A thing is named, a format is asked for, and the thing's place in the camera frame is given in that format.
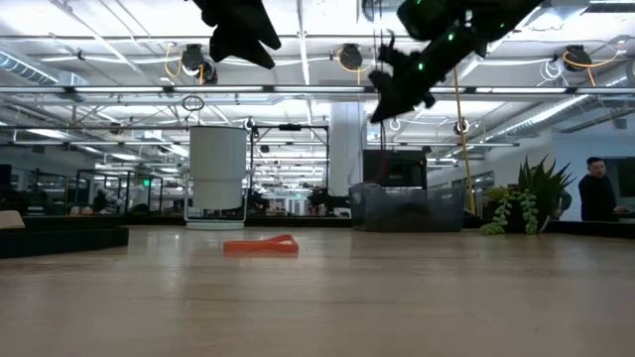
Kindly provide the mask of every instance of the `clear plastic bin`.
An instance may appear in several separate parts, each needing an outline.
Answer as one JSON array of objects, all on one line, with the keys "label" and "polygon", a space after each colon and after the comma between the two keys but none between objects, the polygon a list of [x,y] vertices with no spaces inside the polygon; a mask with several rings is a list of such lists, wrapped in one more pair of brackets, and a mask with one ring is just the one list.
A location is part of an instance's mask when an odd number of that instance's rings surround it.
[{"label": "clear plastic bin", "polygon": [[423,190],[360,183],[349,190],[353,228],[369,232],[459,232],[462,187]]}]

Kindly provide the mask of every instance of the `white column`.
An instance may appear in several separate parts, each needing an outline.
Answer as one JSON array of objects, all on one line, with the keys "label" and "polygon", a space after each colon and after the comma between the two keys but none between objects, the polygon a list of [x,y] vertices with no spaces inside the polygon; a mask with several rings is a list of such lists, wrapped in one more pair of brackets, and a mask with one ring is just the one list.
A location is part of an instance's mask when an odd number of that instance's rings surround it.
[{"label": "white column", "polygon": [[348,195],[348,188],[363,181],[362,153],[366,140],[363,103],[330,105],[330,167],[328,186],[331,195]]}]

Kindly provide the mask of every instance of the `ceiling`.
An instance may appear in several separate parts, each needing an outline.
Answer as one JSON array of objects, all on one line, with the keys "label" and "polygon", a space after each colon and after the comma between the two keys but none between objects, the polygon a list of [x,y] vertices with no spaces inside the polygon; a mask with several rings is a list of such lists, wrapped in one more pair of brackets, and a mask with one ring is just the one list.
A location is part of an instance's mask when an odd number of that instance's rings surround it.
[{"label": "ceiling", "polygon": [[[192,2],[69,0],[67,4],[75,18],[63,12],[53,2],[56,0],[0,0],[0,44],[27,56],[34,63],[76,73],[90,85],[168,85],[170,81],[174,84],[197,84],[194,77],[183,72],[171,77],[165,69],[167,65],[172,73],[177,72],[179,53],[185,45],[207,46],[208,38],[213,32],[202,22],[199,10]],[[406,33],[394,14],[386,14],[376,26],[363,17],[358,18],[356,0],[263,2],[283,44],[279,50],[269,51],[277,66],[267,70],[239,59],[229,59],[215,64],[219,76],[218,84],[369,85],[366,73],[351,73],[338,63],[336,54],[343,44],[357,44],[368,68],[373,67],[374,47],[381,42],[382,37],[387,36],[380,29],[395,31],[398,35],[397,48],[405,52],[424,46],[405,36]],[[302,23],[298,3],[304,14]],[[596,63],[609,61],[606,65],[593,69],[596,77],[602,77],[605,72],[625,63],[635,51],[635,41],[630,38],[630,34],[635,33],[635,14],[582,14],[558,24],[546,20],[532,24],[519,27],[504,41],[492,45],[487,59],[474,63],[472,57],[467,58],[457,69],[460,73],[459,84],[588,85],[589,76],[585,71],[563,71],[562,76],[553,75],[553,80],[546,79],[549,78],[545,69],[547,61],[554,53],[562,54],[567,45],[584,45]],[[304,41],[298,36],[301,25],[306,35]],[[97,41],[94,34],[104,38],[110,49]],[[628,35],[626,40],[618,43],[616,39],[623,35]],[[308,71],[303,71],[302,46],[307,49]],[[79,53],[86,60],[78,59]],[[126,60],[133,62],[137,69],[133,69]],[[0,84],[33,85],[6,71],[0,71]],[[266,95],[258,97],[258,94],[249,96],[249,99],[261,101],[268,98]],[[37,96],[23,95],[21,99],[31,105],[38,104]],[[470,124],[477,124],[472,130],[483,134],[542,103],[539,100],[513,98],[497,98],[496,101],[487,99],[489,98],[483,97],[461,103],[463,116]],[[251,117],[257,123],[269,125],[288,122],[308,124],[310,121],[314,125],[327,125],[332,100],[333,98],[328,97],[309,97],[289,98],[275,104],[218,103],[216,106],[207,106],[197,115],[191,116],[190,120],[193,123],[200,121],[205,124],[240,126],[246,118]],[[366,113],[370,113],[377,105],[376,99],[363,101]],[[71,117],[69,105],[49,103],[41,109],[65,120]],[[146,126],[176,126],[188,116],[178,105],[169,109],[166,105],[130,104],[95,108],[95,105],[84,104],[78,106],[77,113],[76,116],[85,117],[82,119],[83,124],[118,121],[124,125],[133,125],[143,121]],[[387,136],[395,142],[456,142],[458,137],[452,132],[456,119],[455,102],[441,100],[430,110],[418,108],[400,117],[399,128],[387,128]],[[133,140],[128,136],[130,133],[125,133],[124,136],[113,136],[103,131],[83,134],[107,140]],[[187,133],[183,130],[164,130],[161,135],[163,138],[179,141]],[[289,133],[272,132],[268,138],[306,141],[314,136],[310,132],[296,133],[293,136]],[[295,150],[318,155],[323,148],[315,146]],[[284,155],[283,153],[289,151],[275,148],[271,155]]]}]

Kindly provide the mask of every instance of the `black monitor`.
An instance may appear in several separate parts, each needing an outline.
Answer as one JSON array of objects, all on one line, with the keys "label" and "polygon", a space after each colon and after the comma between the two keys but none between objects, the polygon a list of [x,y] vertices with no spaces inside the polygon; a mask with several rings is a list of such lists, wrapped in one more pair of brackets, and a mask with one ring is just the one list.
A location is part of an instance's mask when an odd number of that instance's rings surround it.
[{"label": "black monitor", "polygon": [[423,151],[364,150],[363,158],[364,183],[428,189],[428,162]]}]

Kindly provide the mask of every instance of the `orange object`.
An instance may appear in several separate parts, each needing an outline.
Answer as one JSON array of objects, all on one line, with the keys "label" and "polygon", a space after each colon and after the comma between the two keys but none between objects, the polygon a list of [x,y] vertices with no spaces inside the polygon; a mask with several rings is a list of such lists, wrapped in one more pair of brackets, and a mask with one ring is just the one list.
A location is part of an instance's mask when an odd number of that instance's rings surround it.
[{"label": "orange object", "polygon": [[262,241],[230,241],[222,244],[224,253],[280,252],[298,253],[298,243],[291,234]]}]

